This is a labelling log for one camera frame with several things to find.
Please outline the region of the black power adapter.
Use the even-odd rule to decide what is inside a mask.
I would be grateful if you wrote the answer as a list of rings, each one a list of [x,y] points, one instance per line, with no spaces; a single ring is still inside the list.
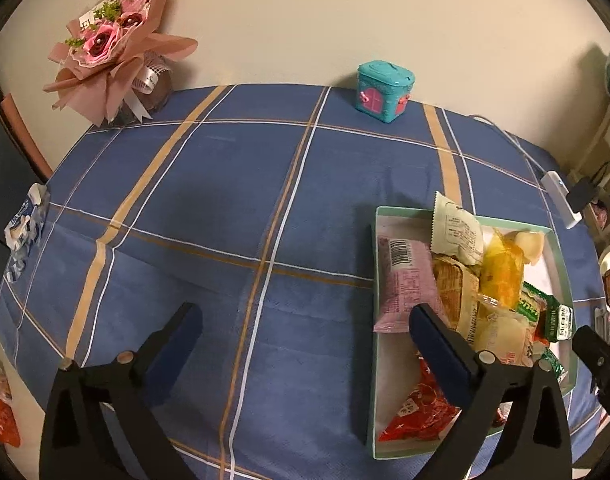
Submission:
[[[566,200],[576,214],[581,212],[597,196],[597,185],[589,177],[582,177],[570,188]]]

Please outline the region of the green white biscuit packet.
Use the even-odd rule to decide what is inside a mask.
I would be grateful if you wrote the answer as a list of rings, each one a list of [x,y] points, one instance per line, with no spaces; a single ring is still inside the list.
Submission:
[[[573,335],[573,309],[528,282],[522,284],[517,311],[530,320],[536,316],[534,338],[544,344],[569,340]]]

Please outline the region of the blue plaid tablecloth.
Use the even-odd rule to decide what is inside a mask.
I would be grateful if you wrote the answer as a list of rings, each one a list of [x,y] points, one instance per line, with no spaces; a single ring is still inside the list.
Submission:
[[[0,342],[45,404],[64,356],[110,361],[195,302],[203,335],[156,417],[198,476],[410,479],[423,457],[365,445],[375,211],[442,192],[552,229],[585,325],[604,289],[590,232],[538,186],[554,167],[432,105],[385,124],[344,89],[180,91],[148,124],[85,133],[55,170],[40,243],[0,288]]]

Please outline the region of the pink snack packet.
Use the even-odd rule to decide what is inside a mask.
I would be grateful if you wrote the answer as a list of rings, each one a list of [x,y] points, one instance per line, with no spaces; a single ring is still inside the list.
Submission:
[[[379,313],[373,326],[375,333],[407,333],[410,312],[418,304],[426,304],[447,322],[427,244],[421,240],[380,236],[378,261]]]

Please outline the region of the orange plastic bag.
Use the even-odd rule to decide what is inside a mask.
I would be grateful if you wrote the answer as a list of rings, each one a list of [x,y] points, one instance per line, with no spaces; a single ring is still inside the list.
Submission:
[[[20,433],[13,415],[12,408],[0,399],[0,443],[14,448],[20,447]]]

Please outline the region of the white lattice shelf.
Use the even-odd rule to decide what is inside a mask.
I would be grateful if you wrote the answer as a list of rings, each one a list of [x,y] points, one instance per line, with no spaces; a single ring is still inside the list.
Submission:
[[[590,144],[583,152],[583,156],[578,160],[576,166],[571,170],[570,177],[575,178],[573,184],[578,182],[582,177],[581,170],[586,163],[586,160],[590,157],[590,155],[595,151],[595,148],[598,147],[598,144],[605,140],[605,137],[610,128],[610,52],[606,58],[605,69],[604,69],[604,89],[605,94],[608,96],[608,106],[604,115],[604,118],[601,119],[599,127],[592,137]],[[606,160],[596,171],[595,173],[589,177],[592,181],[597,185],[597,188],[601,188],[602,180],[610,181],[610,159]]]

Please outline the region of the teal house toy box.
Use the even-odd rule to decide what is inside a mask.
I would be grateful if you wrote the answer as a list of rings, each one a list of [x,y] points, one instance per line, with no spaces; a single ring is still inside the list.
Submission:
[[[411,70],[383,60],[357,68],[355,107],[385,124],[405,112],[416,77]]]

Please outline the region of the white power strip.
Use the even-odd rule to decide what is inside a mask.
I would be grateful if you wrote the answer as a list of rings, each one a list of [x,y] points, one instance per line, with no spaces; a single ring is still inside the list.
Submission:
[[[569,190],[557,171],[546,171],[545,168],[523,148],[517,139],[514,139],[514,137],[511,136],[511,134],[507,131],[499,128],[496,124],[494,124],[494,122],[491,121],[491,119],[481,115],[470,115],[470,118],[475,119],[478,122],[483,122],[483,124],[488,125],[488,127],[491,127],[497,133],[504,136],[506,140],[512,144],[514,148],[519,151],[532,166],[540,170],[540,173],[542,174],[540,177],[540,185],[544,188],[552,200],[552,203],[554,203],[556,206],[556,209],[558,210],[567,230],[575,228],[582,221],[582,214],[575,212],[568,202],[567,195]]]

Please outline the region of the small red snack packet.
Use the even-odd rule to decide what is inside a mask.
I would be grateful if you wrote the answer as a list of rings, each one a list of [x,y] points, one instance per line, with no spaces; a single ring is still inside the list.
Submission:
[[[381,432],[379,442],[417,439],[432,441],[460,413],[450,404],[427,361],[419,356],[420,378],[415,388],[396,412],[390,424]]]

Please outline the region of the clear bun packet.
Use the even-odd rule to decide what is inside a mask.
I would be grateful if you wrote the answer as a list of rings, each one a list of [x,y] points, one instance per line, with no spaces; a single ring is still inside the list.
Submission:
[[[489,351],[503,364],[531,366],[533,326],[518,312],[480,294],[473,349]]]

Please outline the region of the round pastry packet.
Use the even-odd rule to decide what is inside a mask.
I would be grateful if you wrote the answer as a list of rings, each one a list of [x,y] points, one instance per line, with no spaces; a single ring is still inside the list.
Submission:
[[[545,234],[543,232],[520,231],[514,235],[514,244],[521,248],[526,262],[535,266],[544,252]]]

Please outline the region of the yellow cake packet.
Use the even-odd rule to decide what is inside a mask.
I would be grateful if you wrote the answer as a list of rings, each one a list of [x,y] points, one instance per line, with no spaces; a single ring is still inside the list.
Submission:
[[[508,236],[494,229],[483,255],[480,293],[497,301],[500,307],[514,310],[523,283],[523,250]]]

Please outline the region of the white tray with green rim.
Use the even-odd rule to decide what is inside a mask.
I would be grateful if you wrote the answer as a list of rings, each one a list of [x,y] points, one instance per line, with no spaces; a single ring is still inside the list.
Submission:
[[[547,294],[554,295],[560,304],[573,306],[571,285],[564,263],[557,233],[549,226],[534,226],[526,222],[480,216],[485,242],[494,230],[504,234],[514,231],[543,232],[543,255],[534,266],[524,268],[526,281]],[[375,210],[373,237],[392,236],[431,240],[432,211],[430,209],[379,206]],[[381,442],[379,436],[401,407],[408,393],[416,387],[419,365],[416,347],[405,334],[380,334],[372,337],[371,404],[367,446],[375,460],[398,460],[431,453],[439,442],[403,440]]]

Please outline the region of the pink flower bouquet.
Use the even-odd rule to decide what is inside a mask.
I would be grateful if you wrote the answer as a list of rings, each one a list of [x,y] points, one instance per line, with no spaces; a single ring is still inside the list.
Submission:
[[[100,0],[67,24],[49,60],[58,64],[55,110],[68,107],[99,126],[129,110],[138,122],[151,117],[142,99],[160,87],[170,62],[198,47],[188,37],[159,31],[167,0]]]

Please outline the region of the beige bread packet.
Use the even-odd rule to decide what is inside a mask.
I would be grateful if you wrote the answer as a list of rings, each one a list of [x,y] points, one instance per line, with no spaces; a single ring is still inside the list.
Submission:
[[[446,256],[434,256],[432,266],[446,325],[473,346],[479,307],[478,277],[459,261]]]

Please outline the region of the cream white snack packet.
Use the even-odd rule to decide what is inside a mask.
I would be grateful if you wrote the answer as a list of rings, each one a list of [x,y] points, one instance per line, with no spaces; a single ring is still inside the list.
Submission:
[[[483,262],[484,237],[479,220],[440,192],[434,197],[430,250],[454,257],[465,266]]]

